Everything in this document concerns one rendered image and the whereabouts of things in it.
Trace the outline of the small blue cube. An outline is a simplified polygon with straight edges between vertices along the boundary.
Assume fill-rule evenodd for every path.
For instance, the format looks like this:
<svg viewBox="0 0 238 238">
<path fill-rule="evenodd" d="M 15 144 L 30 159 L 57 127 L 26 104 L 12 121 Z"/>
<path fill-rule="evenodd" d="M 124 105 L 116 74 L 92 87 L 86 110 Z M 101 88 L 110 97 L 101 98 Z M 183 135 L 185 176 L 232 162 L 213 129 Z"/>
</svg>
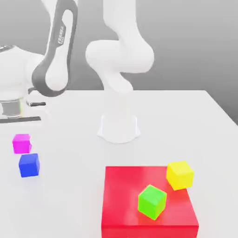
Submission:
<svg viewBox="0 0 238 238">
<path fill-rule="evenodd" d="M 37 153 L 23 154 L 19 160 L 19 169 L 22 178 L 38 176 L 40 161 Z"/>
</svg>

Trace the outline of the large red box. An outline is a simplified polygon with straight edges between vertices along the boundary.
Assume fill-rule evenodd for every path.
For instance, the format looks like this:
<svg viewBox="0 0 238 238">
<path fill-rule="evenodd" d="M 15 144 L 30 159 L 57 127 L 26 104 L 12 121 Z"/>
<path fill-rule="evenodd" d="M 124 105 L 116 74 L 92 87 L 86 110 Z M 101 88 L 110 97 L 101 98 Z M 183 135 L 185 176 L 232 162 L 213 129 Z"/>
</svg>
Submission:
<svg viewBox="0 0 238 238">
<path fill-rule="evenodd" d="M 188 191 L 174 191 L 165 166 L 106 167 L 102 238 L 197 238 L 198 220 Z M 166 192 L 165 210 L 156 219 L 138 211 L 138 195 L 147 185 Z"/>
</svg>

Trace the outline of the small yellow cube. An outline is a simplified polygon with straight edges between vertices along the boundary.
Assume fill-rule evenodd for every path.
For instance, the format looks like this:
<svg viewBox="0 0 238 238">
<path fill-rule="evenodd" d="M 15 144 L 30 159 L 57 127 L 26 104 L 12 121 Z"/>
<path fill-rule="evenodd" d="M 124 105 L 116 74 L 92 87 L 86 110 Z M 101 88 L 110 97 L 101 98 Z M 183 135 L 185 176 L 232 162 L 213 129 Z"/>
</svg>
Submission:
<svg viewBox="0 0 238 238">
<path fill-rule="evenodd" d="M 192 187 L 193 178 L 194 170 L 185 160 L 167 165 L 166 179 L 174 191 Z"/>
</svg>

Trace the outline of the small magenta cube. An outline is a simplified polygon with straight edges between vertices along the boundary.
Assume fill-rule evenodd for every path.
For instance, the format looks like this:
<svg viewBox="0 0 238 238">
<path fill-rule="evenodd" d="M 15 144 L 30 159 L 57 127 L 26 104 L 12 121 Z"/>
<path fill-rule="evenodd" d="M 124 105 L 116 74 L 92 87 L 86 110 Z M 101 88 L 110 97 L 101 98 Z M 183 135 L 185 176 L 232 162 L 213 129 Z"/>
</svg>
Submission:
<svg viewBox="0 0 238 238">
<path fill-rule="evenodd" d="M 12 144 L 15 154 L 30 153 L 32 148 L 29 134 L 16 134 L 12 140 Z"/>
</svg>

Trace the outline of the small green cube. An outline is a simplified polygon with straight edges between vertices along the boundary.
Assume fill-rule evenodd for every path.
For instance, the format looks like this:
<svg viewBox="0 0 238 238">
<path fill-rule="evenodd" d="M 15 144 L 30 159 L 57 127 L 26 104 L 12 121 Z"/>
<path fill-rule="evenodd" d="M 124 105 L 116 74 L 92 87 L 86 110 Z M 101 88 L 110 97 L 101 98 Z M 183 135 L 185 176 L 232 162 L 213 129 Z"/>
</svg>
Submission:
<svg viewBox="0 0 238 238">
<path fill-rule="evenodd" d="M 167 193 L 159 188 L 148 185 L 138 195 L 138 211 L 152 220 L 156 220 L 164 211 Z"/>
</svg>

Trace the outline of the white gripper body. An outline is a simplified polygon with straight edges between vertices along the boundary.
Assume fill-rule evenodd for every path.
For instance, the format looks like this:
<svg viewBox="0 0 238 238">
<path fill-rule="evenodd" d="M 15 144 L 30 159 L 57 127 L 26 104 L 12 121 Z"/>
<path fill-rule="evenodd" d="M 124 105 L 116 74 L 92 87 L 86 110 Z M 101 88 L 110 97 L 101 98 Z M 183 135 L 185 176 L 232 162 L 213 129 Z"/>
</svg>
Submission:
<svg viewBox="0 0 238 238">
<path fill-rule="evenodd" d="M 0 119 L 0 131 L 33 131 L 41 129 L 46 129 L 46 123 L 40 116 Z"/>
</svg>

